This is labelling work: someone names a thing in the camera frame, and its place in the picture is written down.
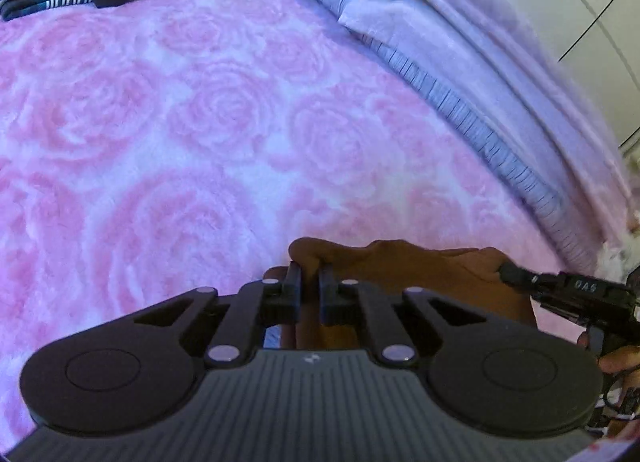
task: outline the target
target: silver screw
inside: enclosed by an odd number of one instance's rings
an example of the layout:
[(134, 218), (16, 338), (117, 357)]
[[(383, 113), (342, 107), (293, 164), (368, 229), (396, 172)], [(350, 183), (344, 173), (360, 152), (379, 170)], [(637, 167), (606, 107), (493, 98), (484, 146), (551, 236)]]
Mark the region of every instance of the silver screw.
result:
[(415, 350), (407, 345), (391, 345), (382, 350), (382, 356), (395, 362), (409, 361), (413, 359)]
[(231, 345), (218, 345), (209, 350), (209, 357), (213, 361), (220, 361), (228, 363), (237, 359), (240, 355), (240, 350)]

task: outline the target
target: pink floral blanket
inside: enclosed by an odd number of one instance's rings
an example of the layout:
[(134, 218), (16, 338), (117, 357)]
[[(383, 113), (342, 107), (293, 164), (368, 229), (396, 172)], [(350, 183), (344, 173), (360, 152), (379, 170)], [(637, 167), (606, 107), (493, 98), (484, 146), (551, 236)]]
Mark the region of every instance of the pink floral blanket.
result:
[(556, 255), (408, 85), (313, 0), (139, 0), (0, 25), (0, 451), (38, 347), (311, 235)]

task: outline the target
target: wire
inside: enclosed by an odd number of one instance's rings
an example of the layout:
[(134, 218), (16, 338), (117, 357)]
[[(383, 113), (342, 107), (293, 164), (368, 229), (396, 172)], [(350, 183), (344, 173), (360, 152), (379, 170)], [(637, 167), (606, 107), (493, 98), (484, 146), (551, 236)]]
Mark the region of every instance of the wire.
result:
[(602, 391), (602, 400), (604, 402), (604, 405), (607, 408), (609, 408), (610, 410), (613, 410), (614, 412), (616, 412), (616, 416), (611, 417), (614, 420), (620, 420), (622, 422), (631, 422), (632, 420), (640, 419), (640, 416), (636, 416), (636, 413), (632, 413), (632, 415), (630, 415), (630, 416), (623, 415), (622, 417), (620, 417), (620, 411), (621, 411), (620, 407), (615, 405), (615, 404), (613, 404), (609, 400), (609, 392), (611, 390), (611, 387), (614, 384), (616, 384), (617, 381), (619, 381), (620, 379), (623, 379), (626, 376), (632, 374), (636, 370), (640, 370), (640, 365), (636, 365), (633, 368), (627, 368), (626, 370), (622, 370), (621, 372), (616, 373), (613, 376), (613, 378), (611, 379), (611, 382), (609, 382), (609, 384), (607, 384), (606, 387), (604, 387), (604, 389)]

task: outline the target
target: brown cloth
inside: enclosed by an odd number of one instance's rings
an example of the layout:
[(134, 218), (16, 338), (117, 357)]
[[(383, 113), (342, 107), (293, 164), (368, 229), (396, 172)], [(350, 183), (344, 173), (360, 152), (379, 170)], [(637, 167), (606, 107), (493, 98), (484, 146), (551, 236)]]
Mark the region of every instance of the brown cloth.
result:
[[(323, 327), (319, 321), (318, 268), (334, 267), (335, 278), (359, 279), (389, 294), (421, 286), (497, 315), (535, 326), (529, 298), (500, 282), (498, 268), (508, 257), (496, 249), (428, 251), (407, 241), (374, 241), (356, 249), (317, 238), (300, 238), (289, 246), (291, 259), (302, 267), (301, 322), (282, 328), (281, 346), (309, 350), (356, 348), (350, 327)], [(265, 277), (283, 279), (286, 267)]]

